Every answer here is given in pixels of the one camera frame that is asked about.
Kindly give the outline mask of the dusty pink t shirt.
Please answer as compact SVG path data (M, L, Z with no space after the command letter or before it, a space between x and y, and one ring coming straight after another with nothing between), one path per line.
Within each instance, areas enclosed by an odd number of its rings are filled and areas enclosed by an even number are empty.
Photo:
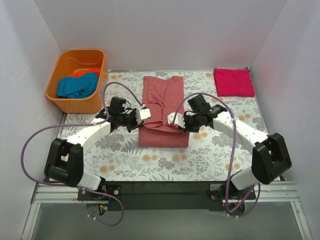
M161 79L143 77L142 102L150 110L151 118L138 129L138 146L147 148L187 148L189 134L167 126L168 115L185 112L179 107L184 99L184 78L173 76Z

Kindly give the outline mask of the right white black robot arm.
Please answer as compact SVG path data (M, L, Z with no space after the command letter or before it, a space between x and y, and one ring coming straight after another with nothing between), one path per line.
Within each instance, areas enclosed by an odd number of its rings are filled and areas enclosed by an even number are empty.
M220 103L211 106L203 94L188 100L191 115L175 113L173 124L184 132L196 133L206 126L233 139L232 147L241 145L251 154L251 166L229 173L225 183L225 197L237 199L246 188L257 184L268 185L292 167L284 137L279 133L268 134L254 129L237 119L231 109Z

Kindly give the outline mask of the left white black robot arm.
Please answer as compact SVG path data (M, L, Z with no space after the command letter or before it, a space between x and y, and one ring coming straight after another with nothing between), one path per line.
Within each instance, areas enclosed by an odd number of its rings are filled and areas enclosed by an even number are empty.
M66 139L54 139L44 168L45 177L68 187L88 189L95 200L103 199L107 193L106 180L85 171L84 153L118 127L125 127L131 132L141 126L140 109L125 108L126 103L124 98L113 97L110 105L101 109L89 126Z

